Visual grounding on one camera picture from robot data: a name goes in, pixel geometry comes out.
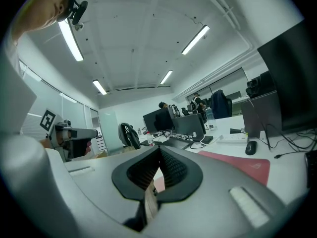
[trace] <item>computer mouse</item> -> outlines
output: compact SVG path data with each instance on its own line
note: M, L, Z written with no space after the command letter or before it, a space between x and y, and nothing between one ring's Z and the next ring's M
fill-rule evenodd
M246 154L247 155L254 155L257 151L257 142L256 141L250 141L247 144L247 148L246 148Z

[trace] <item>power strip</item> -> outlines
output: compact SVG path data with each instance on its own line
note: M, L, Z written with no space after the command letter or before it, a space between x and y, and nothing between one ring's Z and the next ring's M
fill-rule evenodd
M244 133L221 135L218 144L247 144L248 136Z

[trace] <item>red mouse pad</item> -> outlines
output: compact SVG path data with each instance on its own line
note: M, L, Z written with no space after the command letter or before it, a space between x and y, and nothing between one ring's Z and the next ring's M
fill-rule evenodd
M245 172L255 180L259 181L263 185L267 185L270 166L269 160L240 158L206 151L200 151L198 154L229 163L240 169L241 171Z

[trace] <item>water bottle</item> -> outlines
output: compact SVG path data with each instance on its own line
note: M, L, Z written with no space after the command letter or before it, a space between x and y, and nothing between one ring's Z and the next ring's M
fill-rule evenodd
M216 130L217 125L216 125L216 120L214 119L213 113L211 109L206 110L206 116L208 120L208 125L210 130Z
M147 140L148 140L149 146L154 146L153 137L149 132L147 132Z

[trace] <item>ceiling light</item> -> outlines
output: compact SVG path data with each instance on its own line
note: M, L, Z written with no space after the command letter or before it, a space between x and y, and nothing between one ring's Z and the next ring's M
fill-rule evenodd
M37 74L30 70L30 68L26 68L25 73L28 74L30 77L35 79L36 81L40 82L42 80Z
M64 39L70 51L72 52L73 56L75 57L76 61L82 61L84 58L78 48L69 20L65 19L64 21L59 22L58 24L64 36Z
M98 80L94 80L93 84L98 88L99 92L102 93L102 95L106 95L106 91L104 90L104 88L100 85Z
M169 70L168 73L166 74L166 76L164 77L164 79L162 80L162 82L160 83L161 85L163 85L165 83L165 81L168 79L168 77L172 74L172 70Z
M63 94L63 93L60 93L59 94L61 97L63 97L64 99L68 100L68 101L71 101L72 103L77 103L77 101L75 101L74 99L68 97L67 95Z
M39 116L39 115L36 115L36 114L32 114L32 113L28 113L29 116L33 116L33 117L42 117L42 116Z
M203 26L203 28L195 35L195 37L190 41L190 43L186 46L186 48L182 51L182 54L187 54L193 46L208 32L210 28L208 26Z

